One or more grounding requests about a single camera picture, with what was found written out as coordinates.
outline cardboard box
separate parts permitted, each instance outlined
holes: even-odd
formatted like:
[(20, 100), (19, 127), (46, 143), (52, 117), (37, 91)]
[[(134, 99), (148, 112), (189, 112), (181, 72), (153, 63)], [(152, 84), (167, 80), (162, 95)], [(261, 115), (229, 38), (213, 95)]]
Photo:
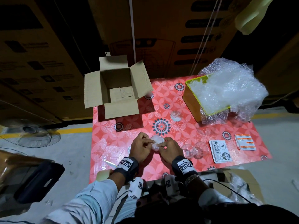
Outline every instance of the cardboard box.
[(39, 125), (61, 123), (52, 113), (0, 83), (0, 124), (5, 125), (8, 119), (26, 119)]
[(299, 90), (299, 33), (297, 33), (265, 66), (255, 73), (268, 92), (263, 102), (270, 105)]
[(100, 70), (85, 75), (85, 108), (104, 105), (106, 119), (139, 114), (138, 99), (153, 90), (143, 61), (128, 67), (127, 56), (99, 59)]
[(60, 119), (91, 117), (84, 79), (34, 0), (0, 0), (0, 80)]
[[(202, 172), (202, 179), (213, 179), (221, 182), (222, 184), (230, 187), (230, 173), (234, 173), (241, 177), (248, 186), (249, 191), (257, 198), (259, 199), (262, 203), (265, 203), (261, 188), (259, 183), (256, 181), (256, 179), (253, 177), (251, 172), (249, 170), (241, 170), (241, 169), (229, 169), (229, 168), (223, 168), (223, 169), (216, 169), (214, 170), (215, 172), (210, 172), (210, 171), (205, 171)], [(217, 182), (213, 182), (213, 188), (223, 194), (226, 197), (229, 197), (232, 193), (231, 190), (228, 188), (222, 186), (221, 184)]]
[[(129, 0), (88, 1), (101, 38), (109, 47), (111, 55), (127, 55), (129, 66), (133, 65)], [(216, 0), (132, 2), (136, 60), (144, 61), (149, 77), (189, 75)], [(222, 1), (194, 74), (220, 57), (237, 31), (234, 18), (250, 2)]]

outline table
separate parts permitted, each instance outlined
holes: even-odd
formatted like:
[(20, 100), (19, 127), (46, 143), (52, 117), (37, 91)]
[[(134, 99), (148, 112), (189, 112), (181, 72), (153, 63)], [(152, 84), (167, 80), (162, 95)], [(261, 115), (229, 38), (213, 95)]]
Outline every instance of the table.
[[(233, 161), (215, 164), (210, 151), (200, 159), (191, 159), (197, 171), (272, 158), (251, 121), (242, 123), (232, 119), (223, 125), (202, 125), (195, 121), (182, 99), (185, 81), (195, 77), (198, 76), (151, 80), (154, 90), (152, 94), (139, 99), (139, 115), (104, 120), (103, 105), (94, 107), (90, 182), (95, 180), (98, 171), (111, 168), (104, 160), (118, 164), (124, 156), (128, 156), (131, 143), (140, 132), (149, 137), (155, 134), (170, 136), (181, 147), (184, 144), (194, 146), (199, 141), (208, 145), (209, 140), (226, 140)], [(235, 134), (250, 134), (256, 151), (239, 150)], [(156, 180), (170, 173), (159, 154), (150, 154), (146, 162), (140, 166), (142, 178), (146, 181)]]

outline plastic bag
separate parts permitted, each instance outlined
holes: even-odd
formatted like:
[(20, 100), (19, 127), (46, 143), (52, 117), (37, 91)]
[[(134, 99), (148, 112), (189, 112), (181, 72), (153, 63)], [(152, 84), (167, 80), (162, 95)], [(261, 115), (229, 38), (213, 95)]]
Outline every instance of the plastic bag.
[(206, 83), (196, 80), (189, 83), (203, 107), (200, 112), (205, 124), (225, 123), (228, 107), (237, 114), (237, 120), (249, 121), (268, 95), (266, 87), (254, 77), (252, 66), (247, 64), (216, 58), (198, 75), (209, 75)]
[[(251, 203), (255, 203), (258, 206), (262, 205), (263, 203), (257, 199), (247, 188), (247, 183), (238, 175), (230, 172), (230, 188), (245, 197)], [(238, 203), (248, 203), (244, 198), (240, 197), (239, 195), (232, 192), (229, 198)]]

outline sleeve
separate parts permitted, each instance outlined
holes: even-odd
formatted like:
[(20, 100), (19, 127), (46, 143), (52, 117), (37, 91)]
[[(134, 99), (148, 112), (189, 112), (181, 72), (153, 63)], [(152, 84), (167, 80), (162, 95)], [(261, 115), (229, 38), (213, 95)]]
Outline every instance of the sleeve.
[(95, 181), (79, 192), (75, 199), (53, 211), (39, 223), (49, 221), (59, 224), (103, 224), (116, 201), (114, 181)]
[(217, 203), (233, 203), (233, 201), (212, 188), (205, 190), (198, 199), (198, 204), (202, 208)]

